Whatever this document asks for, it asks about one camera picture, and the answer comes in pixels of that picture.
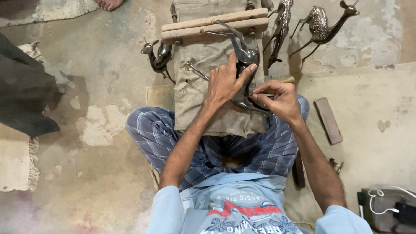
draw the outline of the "rug fringe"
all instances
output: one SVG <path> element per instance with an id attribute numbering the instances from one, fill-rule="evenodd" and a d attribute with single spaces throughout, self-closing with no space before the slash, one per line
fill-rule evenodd
<path id="1" fill-rule="evenodd" d="M 28 181 L 28 188 L 31 191 L 34 191 L 37 188 L 37 181 L 39 179 L 40 170 L 35 167 L 34 161 L 39 160 L 36 156 L 37 153 L 40 151 L 39 141 L 36 138 L 31 138 L 29 140 L 29 181 Z"/>

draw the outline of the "wooden stick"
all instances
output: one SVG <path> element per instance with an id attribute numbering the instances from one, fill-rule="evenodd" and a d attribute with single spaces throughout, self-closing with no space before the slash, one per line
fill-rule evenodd
<path id="1" fill-rule="evenodd" d="M 267 26 L 269 25 L 269 20 L 267 18 L 259 18 L 259 19 L 248 19 L 248 20 L 242 20 L 242 21 L 236 21 L 236 22 L 229 22 L 227 23 L 230 27 L 235 28 L 236 30 L 247 33 L 247 31 L 254 27 L 257 29 L 257 33 L 264 32 L 267 30 Z M 166 31 L 162 32 L 161 37 L 163 43 L 167 45 L 173 45 L 175 41 L 182 40 L 183 44 L 189 44 L 189 43 L 196 43 L 201 41 L 207 41 L 211 40 L 213 38 L 223 37 L 227 38 L 222 35 L 214 35 L 210 33 L 201 33 L 201 31 L 217 31 L 217 32 L 229 32 L 229 29 L 226 27 L 219 25 L 219 24 L 213 24 L 213 25 L 207 25 L 202 27 L 190 27 L 185 29 L 178 29 L 178 30 L 172 30 L 172 31 Z"/>
<path id="2" fill-rule="evenodd" d="M 247 10 L 241 12 L 235 12 L 225 15 L 217 15 L 203 19 L 189 20 L 184 22 L 178 22 L 173 24 L 167 24 L 162 26 L 162 32 L 185 29 L 189 27 L 201 27 L 211 25 L 213 20 L 221 20 L 224 23 L 248 20 L 250 18 L 263 18 L 267 17 L 267 8 L 258 8 L 254 10 Z"/>

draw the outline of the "white cable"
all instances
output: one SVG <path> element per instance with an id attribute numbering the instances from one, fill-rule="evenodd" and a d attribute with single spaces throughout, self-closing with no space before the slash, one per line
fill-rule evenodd
<path id="1" fill-rule="evenodd" d="M 407 190 L 405 190 L 405 189 L 402 189 L 402 188 L 400 188 L 400 187 L 397 187 L 397 186 L 393 186 L 393 185 L 388 185 L 388 186 L 390 186 L 390 187 L 394 187 L 394 188 L 397 188 L 397 189 L 400 189 L 401 191 L 403 191 L 403 192 L 405 192 L 405 193 L 407 193 L 407 194 L 409 194 L 410 196 L 412 196 L 412 197 L 414 197 L 414 198 L 416 198 L 416 195 L 414 195 L 414 194 L 412 194 L 411 192 L 409 192 L 409 191 L 407 191 Z M 369 190 L 368 191 L 368 195 L 370 195 L 370 210 L 371 210 L 371 212 L 373 212 L 374 214 L 384 214 L 384 213 L 386 213 L 387 211 L 389 211 L 389 210 L 391 210 L 392 212 L 395 212 L 395 213 L 398 213 L 399 212 L 399 210 L 398 209 L 386 209 L 385 211 L 383 211 L 383 212 L 381 212 L 381 213 L 376 213 L 376 212 L 374 212 L 374 210 L 373 210 L 373 208 L 371 207 L 371 202 L 372 202 L 372 200 L 373 200 L 373 197 L 376 197 L 376 195 L 372 195 L 370 192 L 371 191 L 373 191 L 373 190 L 375 190 L 375 189 L 371 189 L 371 190 Z M 382 197 L 382 196 L 384 196 L 384 193 L 383 193 L 383 191 L 381 190 L 381 189 L 377 189 L 377 194 L 380 196 L 380 197 Z"/>

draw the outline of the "blue checkered pants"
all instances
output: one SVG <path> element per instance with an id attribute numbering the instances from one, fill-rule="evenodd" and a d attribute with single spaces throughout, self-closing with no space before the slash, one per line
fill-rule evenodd
<path id="1" fill-rule="evenodd" d="M 306 121 L 309 102 L 300 95 L 297 101 Z M 247 138 L 202 136 L 179 189 L 183 191 L 221 172 L 287 177 L 298 150 L 295 137 L 282 119 L 271 115 L 269 120 L 267 133 L 249 134 Z M 180 132 L 173 129 L 174 122 L 175 112 L 158 107 L 136 108 L 126 122 L 127 131 L 159 174 L 181 137 Z M 222 155 L 249 156 L 249 159 L 237 168 L 223 168 Z"/>

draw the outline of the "black device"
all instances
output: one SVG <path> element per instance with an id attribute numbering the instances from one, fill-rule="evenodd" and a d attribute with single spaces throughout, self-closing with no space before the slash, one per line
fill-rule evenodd
<path id="1" fill-rule="evenodd" d="M 396 202 L 394 208 L 398 209 L 398 213 L 393 216 L 399 220 L 401 224 L 416 226 L 416 207 L 408 205 L 404 202 Z"/>

